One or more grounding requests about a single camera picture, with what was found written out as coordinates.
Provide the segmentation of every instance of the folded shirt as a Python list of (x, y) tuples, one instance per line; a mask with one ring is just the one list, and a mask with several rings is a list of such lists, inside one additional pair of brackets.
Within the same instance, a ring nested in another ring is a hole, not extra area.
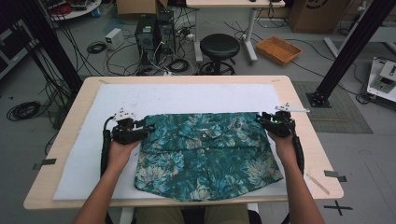
[(182, 202), (234, 198), (283, 178), (257, 113), (146, 116), (134, 185)]

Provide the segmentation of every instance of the hand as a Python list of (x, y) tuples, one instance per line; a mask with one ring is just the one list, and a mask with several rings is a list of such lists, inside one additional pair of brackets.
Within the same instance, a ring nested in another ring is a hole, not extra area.
[(291, 134), (287, 137), (282, 138), (282, 137), (277, 136), (274, 133), (268, 132), (268, 136), (270, 136), (276, 143), (277, 156), (280, 158), (280, 160), (282, 161), (282, 163), (284, 165), (290, 164), (290, 163), (297, 164), (294, 145), (291, 141), (291, 138), (292, 138)]
[(131, 152), (134, 148), (139, 145), (140, 141), (131, 143), (129, 145), (123, 145), (116, 141), (112, 141), (110, 144), (110, 151), (108, 152), (107, 171), (114, 171), (120, 174), (128, 163)]

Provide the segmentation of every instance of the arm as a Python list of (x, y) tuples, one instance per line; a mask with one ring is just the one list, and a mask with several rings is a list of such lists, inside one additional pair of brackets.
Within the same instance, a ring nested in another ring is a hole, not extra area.
[(139, 142), (121, 145), (111, 142), (107, 169), (93, 189), (90, 197), (78, 212), (73, 223), (104, 223), (108, 206), (120, 174), (129, 160), (132, 150)]
[(298, 168), (294, 146), (291, 142), (292, 136), (281, 138), (272, 133), (268, 133), (268, 135), (276, 142), (276, 153), (285, 168), (290, 223), (324, 223)]

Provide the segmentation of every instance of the pants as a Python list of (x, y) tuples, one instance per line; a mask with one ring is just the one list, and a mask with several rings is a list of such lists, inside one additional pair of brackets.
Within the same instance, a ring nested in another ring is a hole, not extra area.
[[(136, 224), (184, 224), (179, 207), (136, 209)], [(248, 224), (246, 204), (210, 205), (205, 209), (205, 224)]]

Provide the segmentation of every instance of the gray mat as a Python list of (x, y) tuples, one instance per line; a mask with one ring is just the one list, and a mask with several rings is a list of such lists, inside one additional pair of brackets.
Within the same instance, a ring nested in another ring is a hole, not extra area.
[(308, 117), (318, 133), (373, 133), (346, 91), (336, 87), (329, 98), (332, 108), (311, 107), (305, 95), (314, 92), (319, 82), (292, 82)]

